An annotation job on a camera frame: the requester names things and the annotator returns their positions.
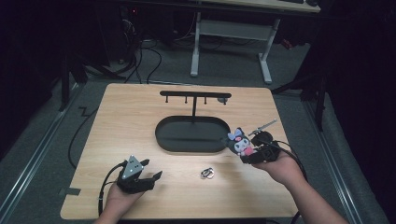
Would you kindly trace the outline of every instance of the human hand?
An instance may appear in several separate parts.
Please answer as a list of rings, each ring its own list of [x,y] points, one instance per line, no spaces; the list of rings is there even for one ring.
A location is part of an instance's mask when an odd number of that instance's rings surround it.
[[[264,170],[276,181],[286,187],[298,181],[304,181],[304,175],[297,162],[286,152],[281,151],[276,161],[251,164]]]
[[[117,223],[144,193],[145,191],[128,194],[117,184],[112,184],[107,194],[105,209],[94,223]]]

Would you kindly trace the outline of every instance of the plush toy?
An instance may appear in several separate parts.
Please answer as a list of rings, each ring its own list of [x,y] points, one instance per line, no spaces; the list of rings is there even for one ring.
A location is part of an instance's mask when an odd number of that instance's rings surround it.
[[[237,128],[234,133],[228,133],[228,139],[224,143],[226,147],[239,156],[249,156],[256,152],[250,146],[250,140],[241,128]]]

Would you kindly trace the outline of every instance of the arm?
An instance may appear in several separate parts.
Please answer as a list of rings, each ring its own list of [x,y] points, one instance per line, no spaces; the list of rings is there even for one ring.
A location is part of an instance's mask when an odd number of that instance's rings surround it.
[[[144,192],[127,194],[116,184],[111,185],[105,209],[94,224],[116,224],[143,194]]]
[[[309,184],[294,159],[281,152],[276,161],[252,164],[283,184],[293,197],[305,223],[347,223]]]

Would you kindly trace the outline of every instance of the wooden table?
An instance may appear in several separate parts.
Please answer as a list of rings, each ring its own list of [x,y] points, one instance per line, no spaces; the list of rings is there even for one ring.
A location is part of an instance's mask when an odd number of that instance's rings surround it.
[[[97,218],[98,194],[106,174],[130,155],[140,161],[150,159],[141,177],[159,171],[163,175],[124,218],[292,217],[296,213],[282,185],[242,163],[228,148],[216,154],[170,153],[160,148],[154,133],[158,122],[168,116],[189,116],[192,104],[192,99],[185,104],[184,97],[169,97],[166,103],[160,91],[228,92],[232,97],[227,105],[216,98],[208,98],[206,105],[198,99],[196,116],[223,119],[232,132],[241,127],[246,133],[278,119],[266,131],[275,140],[287,142],[272,94],[265,88],[110,84],[70,185],[81,192],[66,196],[62,218]],[[202,179],[201,172],[209,167],[215,176]]]

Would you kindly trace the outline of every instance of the black tray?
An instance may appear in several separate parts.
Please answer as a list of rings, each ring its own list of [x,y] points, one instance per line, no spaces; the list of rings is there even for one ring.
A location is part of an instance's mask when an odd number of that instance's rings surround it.
[[[161,120],[155,129],[158,145],[171,152],[222,151],[220,138],[230,132],[228,124],[214,117],[171,116]]]

